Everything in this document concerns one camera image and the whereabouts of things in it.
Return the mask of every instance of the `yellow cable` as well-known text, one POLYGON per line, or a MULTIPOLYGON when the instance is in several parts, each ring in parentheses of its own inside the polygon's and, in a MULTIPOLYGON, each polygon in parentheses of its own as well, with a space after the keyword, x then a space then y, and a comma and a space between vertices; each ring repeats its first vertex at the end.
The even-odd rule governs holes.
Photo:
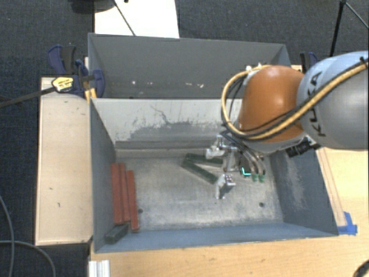
POLYGON ((241 77, 244 77, 246 76, 247 74, 253 72, 253 71, 257 71, 257 70, 261 70, 263 68, 266 68, 266 67, 269 67, 270 65, 263 65, 263 66, 257 66, 251 70, 245 70, 245 71, 242 71, 238 74, 235 74, 230 80, 228 80, 228 82, 226 83, 226 85, 224 86, 223 88, 223 91, 221 93, 221 110, 222 110, 222 114, 223 114, 223 117, 224 117, 224 120, 225 120, 225 123, 228 124, 228 127, 236 132, 236 133, 239 133, 239 134, 242 134, 242 135, 246 135, 245 133, 243 132, 240 132, 239 130, 237 130, 236 127, 234 127, 234 125, 232 124, 231 120, 229 120, 229 116, 228 116, 228 113, 227 113, 227 107, 226 107, 226 95, 227 95, 227 92, 228 92, 228 89, 229 87, 236 81, 238 80, 239 78, 241 77))
MULTIPOLYGON (((248 137, 247 139, 249 139, 249 140, 260 140, 260 139, 268 138, 271 135, 278 132, 279 130, 284 129, 287 126, 293 124, 303 114, 305 114, 309 109, 311 109, 314 105, 316 105, 316 103, 318 103, 324 96, 326 96, 330 91, 332 91, 333 88, 335 88, 336 86, 338 86, 339 84, 344 82, 346 79, 348 79, 348 78, 360 73, 361 71, 365 70, 366 68, 367 68, 367 65, 364 63, 364 64, 362 64, 362 65, 360 65, 356 68, 353 68, 352 70, 347 71, 344 74, 336 77, 334 80, 332 80, 330 83, 328 83, 328 85, 326 87, 324 87, 315 96, 313 96, 303 107, 301 107, 297 112, 295 112, 293 115, 291 115, 284 122, 282 122, 281 124, 279 124, 275 128, 272 128, 271 130, 269 130, 265 133, 258 134, 258 135, 253 136, 253 137, 248 137)), ((229 82, 227 82, 226 86, 223 89, 223 93, 222 93, 222 96, 221 96, 221 106, 222 106, 222 112, 223 112, 224 119, 225 119, 226 123, 228 124, 229 128, 240 136, 247 136, 248 134, 245 133, 245 132, 239 131, 236 127, 234 127, 232 122, 229 120, 227 110, 225 108, 225 96, 227 94, 227 90, 228 90, 229 86, 234 81, 236 81, 239 77, 242 77, 242 76, 248 74, 248 73, 245 74, 245 72, 241 72, 241 73, 238 73, 237 75, 234 75, 233 78, 231 78, 229 80, 229 82)))

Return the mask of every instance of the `gray bin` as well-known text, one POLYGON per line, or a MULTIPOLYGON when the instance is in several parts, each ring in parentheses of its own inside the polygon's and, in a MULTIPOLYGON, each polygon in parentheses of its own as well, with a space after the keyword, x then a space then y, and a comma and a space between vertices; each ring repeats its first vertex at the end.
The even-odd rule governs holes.
MULTIPOLYGON (((186 153, 203 153, 222 129, 223 85, 259 62, 290 64, 282 44, 89 34, 90 70, 101 68, 107 83, 90 107, 97 253, 338 235, 313 151, 271 155, 264 183, 235 175, 225 200, 180 167, 186 153), (135 173, 141 229, 107 244, 113 162, 135 173)), ((237 100, 234 112, 239 106, 237 100)))

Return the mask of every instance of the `red block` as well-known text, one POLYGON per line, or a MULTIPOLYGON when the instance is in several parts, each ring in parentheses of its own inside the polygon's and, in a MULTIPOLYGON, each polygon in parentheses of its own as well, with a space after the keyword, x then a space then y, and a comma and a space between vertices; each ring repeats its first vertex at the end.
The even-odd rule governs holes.
POLYGON ((110 171, 111 171, 114 223, 123 224, 124 220, 122 208, 122 185, 118 164, 116 163, 111 164, 110 171))
POLYGON ((124 163, 119 163, 119 171, 121 174, 123 220, 124 222, 129 222, 131 217, 130 217, 130 211, 129 211, 126 166, 124 163))
POLYGON ((129 200, 129 211, 131 216, 131 231, 138 232, 140 226, 138 224, 138 212, 136 203, 136 190, 134 186, 134 175, 133 171, 128 170, 127 176, 127 187, 128 187, 128 200, 129 200))

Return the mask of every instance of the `black carpet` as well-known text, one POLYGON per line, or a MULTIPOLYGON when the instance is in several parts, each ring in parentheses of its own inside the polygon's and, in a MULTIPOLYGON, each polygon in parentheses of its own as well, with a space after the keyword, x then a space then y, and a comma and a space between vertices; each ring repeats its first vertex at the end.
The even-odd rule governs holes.
MULTIPOLYGON (((369 0, 348 0, 368 22, 369 0)), ((339 0, 176 0, 182 38, 284 43, 292 63, 301 51, 329 55, 339 0)), ((53 73, 47 50, 77 45, 87 55, 93 3, 84 0, 0 0, 0 95, 37 91, 53 73)), ((348 10, 342 17, 335 55, 368 49, 368 30, 348 10)), ((0 109, 0 194, 12 217, 16 240, 33 242, 37 171, 37 99, 0 109)), ((9 240, 0 210, 0 240, 9 240)), ((46 248, 58 276, 86 275, 86 245, 46 248)), ((9 270, 10 246, 0 246, 0 276, 9 270)), ((14 277, 51 276, 38 253, 16 248, 14 277)))

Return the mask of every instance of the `bin floor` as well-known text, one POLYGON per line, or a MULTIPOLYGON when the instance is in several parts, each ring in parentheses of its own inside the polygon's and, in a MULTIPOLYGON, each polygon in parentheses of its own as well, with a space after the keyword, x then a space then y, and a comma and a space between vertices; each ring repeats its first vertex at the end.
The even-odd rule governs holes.
MULTIPOLYGON (((134 171, 142 231, 283 221, 268 160, 264 183, 235 173, 236 186, 224 200, 215 198, 215 185, 180 166, 182 157, 118 160, 134 171)), ((206 169, 222 173, 221 168, 206 169)))

